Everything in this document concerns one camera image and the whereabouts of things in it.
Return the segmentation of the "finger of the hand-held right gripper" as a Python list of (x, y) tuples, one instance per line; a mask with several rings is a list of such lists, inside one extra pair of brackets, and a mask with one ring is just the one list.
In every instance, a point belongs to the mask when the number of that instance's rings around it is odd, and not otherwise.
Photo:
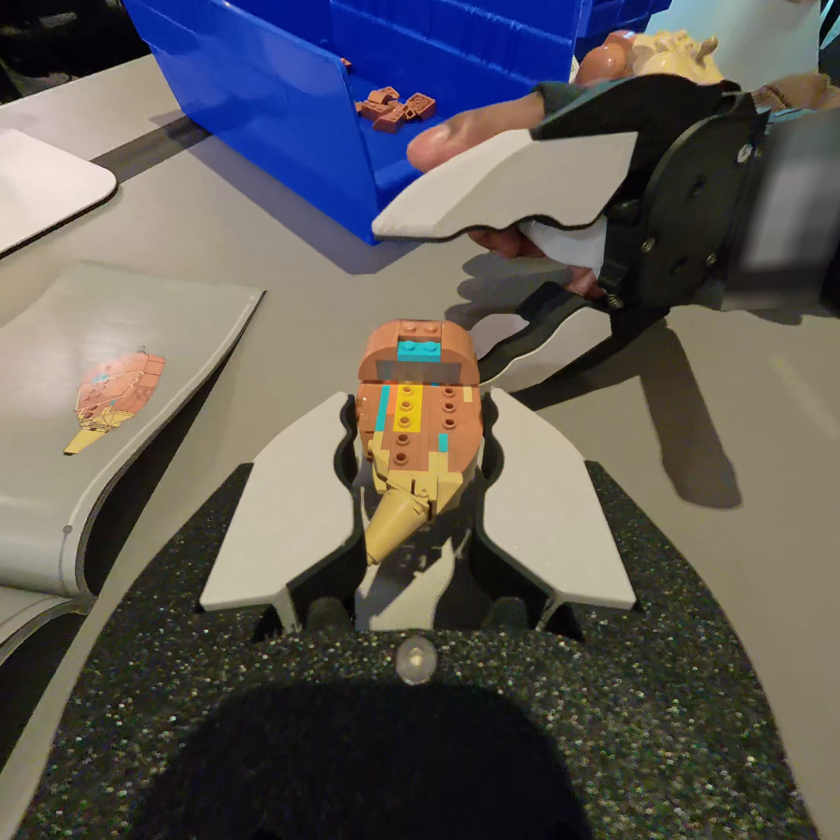
[(609, 311), (554, 283), (477, 323), (479, 386), (508, 393), (540, 385), (613, 336)]
[(518, 228), (551, 259), (601, 270), (605, 207), (622, 186), (636, 132), (534, 140), (512, 130), (410, 184), (374, 219), (377, 238), (447, 241)]

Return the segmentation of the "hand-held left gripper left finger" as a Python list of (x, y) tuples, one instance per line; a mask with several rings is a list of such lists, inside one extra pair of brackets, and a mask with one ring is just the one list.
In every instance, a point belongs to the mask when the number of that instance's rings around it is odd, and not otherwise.
[(272, 606), (287, 633), (323, 597), (354, 613), (366, 572), (355, 439), (354, 398), (339, 392), (259, 453), (199, 599), (205, 611)]

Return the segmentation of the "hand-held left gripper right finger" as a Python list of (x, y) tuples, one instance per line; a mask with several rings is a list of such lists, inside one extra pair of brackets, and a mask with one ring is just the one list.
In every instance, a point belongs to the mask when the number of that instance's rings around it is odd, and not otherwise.
[(500, 388), (483, 398), (472, 574), (489, 598), (515, 597), (526, 625), (570, 632), (572, 605), (632, 610), (637, 596), (584, 458)]

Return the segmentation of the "brown brick vehicle model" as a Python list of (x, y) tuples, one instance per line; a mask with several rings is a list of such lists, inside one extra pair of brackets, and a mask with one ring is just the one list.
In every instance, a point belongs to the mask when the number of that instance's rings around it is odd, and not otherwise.
[(368, 339), (356, 424), (381, 500), (365, 530), (369, 565), (456, 507), (484, 435), (473, 341), (449, 321), (389, 321)]

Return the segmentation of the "blue plastic bin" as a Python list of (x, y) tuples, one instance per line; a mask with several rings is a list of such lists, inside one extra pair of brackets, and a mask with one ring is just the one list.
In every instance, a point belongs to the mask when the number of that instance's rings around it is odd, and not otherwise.
[[(128, 1), (184, 114), (364, 242), (418, 177), (426, 125), (565, 81), (577, 1)], [(437, 114), (378, 133), (354, 101), (393, 87)]]

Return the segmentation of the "person's right forearm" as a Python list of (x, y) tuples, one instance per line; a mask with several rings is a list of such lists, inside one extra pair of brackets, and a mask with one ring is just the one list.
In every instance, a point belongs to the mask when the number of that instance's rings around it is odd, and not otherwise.
[(756, 109), (825, 111), (839, 108), (839, 89), (821, 72), (797, 73), (752, 92)]

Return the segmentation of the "grey desk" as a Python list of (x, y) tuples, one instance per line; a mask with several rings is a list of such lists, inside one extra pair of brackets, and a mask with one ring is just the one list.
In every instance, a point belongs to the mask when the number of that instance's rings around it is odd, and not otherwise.
[[(2, 838), (26, 812), (102, 626), (232, 470), (352, 386), (378, 324), (469, 327), (545, 272), (482, 256), (467, 238), (370, 248), (215, 138), (3, 259), (2, 318), (80, 261), (266, 295), (3, 771)], [(570, 387), (542, 414), (705, 580), (763, 682), (820, 837), (838, 838), (838, 319), (679, 308)]]

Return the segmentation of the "person's right hand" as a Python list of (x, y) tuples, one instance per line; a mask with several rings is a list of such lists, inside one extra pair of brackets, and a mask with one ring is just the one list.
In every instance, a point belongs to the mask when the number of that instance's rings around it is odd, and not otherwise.
[[(529, 130), (544, 117), (539, 91), (455, 115), (418, 134), (406, 147), (406, 157), (419, 172), (428, 172), (453, 157), (509, 130)], [(517, 228), (469, 232), (478, 246), (505, 258), (542, 258), (544, 253)]]

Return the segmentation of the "pile of brown bricks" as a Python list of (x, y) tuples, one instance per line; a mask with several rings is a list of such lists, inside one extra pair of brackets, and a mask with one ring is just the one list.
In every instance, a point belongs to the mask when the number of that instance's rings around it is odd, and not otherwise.
[(437, 100), (416, 92), (403, 100), (393, 87), (372, 90), (367, 98), (355, 100), (354, 110), (373, 131), (395, 134), (404, 126), (424, 123), (437, 114)]

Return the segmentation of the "beige brown brick figure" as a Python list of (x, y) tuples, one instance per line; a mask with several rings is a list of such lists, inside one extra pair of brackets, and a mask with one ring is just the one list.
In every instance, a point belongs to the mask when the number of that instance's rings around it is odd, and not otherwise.
[(723, 81), (712, 56), (717, 47), (717, 37), (696, 41), (685, 30), (654, 35), (617, 30), (583, 57), (573, 83), (589, 87), (601, 81), (666, 74), (715, 84)]

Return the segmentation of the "open instruction booklet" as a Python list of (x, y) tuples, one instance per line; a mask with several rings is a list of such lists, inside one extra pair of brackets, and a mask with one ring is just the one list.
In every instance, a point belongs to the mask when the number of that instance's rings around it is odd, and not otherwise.
[(264, 291), (65, 270), (2, 327), (2, 662), (89, 611), (179, 442), (126, 477), (211, 380)]

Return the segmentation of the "white stand base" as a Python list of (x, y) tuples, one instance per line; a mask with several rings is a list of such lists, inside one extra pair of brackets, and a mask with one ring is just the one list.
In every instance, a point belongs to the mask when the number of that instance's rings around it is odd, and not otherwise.
[(1, 129), (1, 257), (105, 204), (110, 170), (15, 129)]

